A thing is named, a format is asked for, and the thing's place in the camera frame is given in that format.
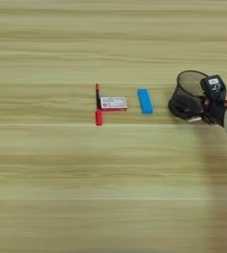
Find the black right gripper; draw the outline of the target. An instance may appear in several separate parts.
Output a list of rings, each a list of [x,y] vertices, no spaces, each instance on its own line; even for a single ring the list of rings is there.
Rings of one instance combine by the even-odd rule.
[[[208,98],[201,100],[203,113],[192,117],[189,122],[205,122],[208,125],[224,126],[224,115],[227,110],[227,97],[222,103],[215,103]]]

